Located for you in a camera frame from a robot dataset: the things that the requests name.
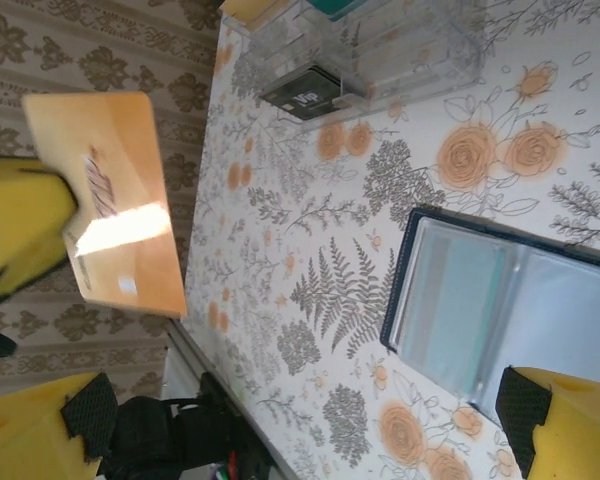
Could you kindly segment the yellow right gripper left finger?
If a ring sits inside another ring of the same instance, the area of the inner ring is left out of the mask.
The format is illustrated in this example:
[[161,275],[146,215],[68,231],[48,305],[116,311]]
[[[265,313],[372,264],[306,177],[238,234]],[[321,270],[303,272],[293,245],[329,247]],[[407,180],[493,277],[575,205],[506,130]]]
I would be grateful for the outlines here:
[[95,480],[117,411],[103,372],[0,396],[0,480]]

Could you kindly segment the navy blue card holder wallet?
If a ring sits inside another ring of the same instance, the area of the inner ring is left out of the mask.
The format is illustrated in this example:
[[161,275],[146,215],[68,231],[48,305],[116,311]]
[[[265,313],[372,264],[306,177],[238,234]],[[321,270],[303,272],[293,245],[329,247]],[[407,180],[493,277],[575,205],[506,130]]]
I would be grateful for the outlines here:
[[[444,389],[404,355],[418,255],[436,234],[480,239],[507,252],[474,390],[468,395]],[[380,341],[402,363],[489,419],[496,418],[497,391],[508,367],[540,368],[600,382],[600,251],[477,216],[417,207],[407,220]]]

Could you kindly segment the clear acrylic card stand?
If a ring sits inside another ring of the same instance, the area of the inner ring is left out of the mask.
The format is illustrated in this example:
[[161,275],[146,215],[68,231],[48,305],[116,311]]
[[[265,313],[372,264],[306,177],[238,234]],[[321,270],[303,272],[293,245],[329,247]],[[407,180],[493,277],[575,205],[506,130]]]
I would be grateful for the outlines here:
[[[487,0],[367,0],[337,21],[306,0],[242,23],[221,10],[245,40],[241,57],[252,90],[279,125],[307,131],[447,94],[476,83]],[[259,98],[286,74],[317,64],[341,81],[338,111],[302,121]]]

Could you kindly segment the gold plastic card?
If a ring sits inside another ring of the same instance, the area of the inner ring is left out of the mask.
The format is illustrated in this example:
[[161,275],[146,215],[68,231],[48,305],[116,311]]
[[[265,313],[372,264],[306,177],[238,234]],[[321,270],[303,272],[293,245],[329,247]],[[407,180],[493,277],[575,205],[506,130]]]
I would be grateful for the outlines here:
[[250,23],[264,19],[286,5],[287,0],[223,0],[220,10],[242,23]]
[[39,159],[78,210],[63,231],[88,302],[178,318],[187,311],[152,104],[142,92],[28,94]]

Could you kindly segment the black VIP card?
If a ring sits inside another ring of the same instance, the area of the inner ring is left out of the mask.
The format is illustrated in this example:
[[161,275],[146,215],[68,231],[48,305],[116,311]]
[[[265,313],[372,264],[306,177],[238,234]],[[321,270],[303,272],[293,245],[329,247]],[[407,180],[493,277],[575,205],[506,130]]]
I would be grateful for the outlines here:
[[334,100],[341,94],[341,81],[317,64],[300,67],[266,87],[259,98],[308,121],[339,110]]

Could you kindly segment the teal plastic card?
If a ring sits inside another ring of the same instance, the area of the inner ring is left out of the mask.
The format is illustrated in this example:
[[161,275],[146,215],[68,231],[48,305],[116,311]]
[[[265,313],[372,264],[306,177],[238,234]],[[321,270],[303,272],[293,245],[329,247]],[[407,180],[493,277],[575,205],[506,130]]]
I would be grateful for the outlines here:
[[444,389],[468,395],[474,390],[506,249],[436,234],[418,259],[404,355]]
[[331,21],[337,21],[367,0],[306,0],[315,10]]

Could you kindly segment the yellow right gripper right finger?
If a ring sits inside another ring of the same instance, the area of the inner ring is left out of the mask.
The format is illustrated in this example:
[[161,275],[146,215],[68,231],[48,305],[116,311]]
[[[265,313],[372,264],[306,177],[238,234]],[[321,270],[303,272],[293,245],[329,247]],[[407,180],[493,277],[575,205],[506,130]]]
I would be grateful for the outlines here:
[[524,480],[600,480],[600,383],[503,371],[496,413]]

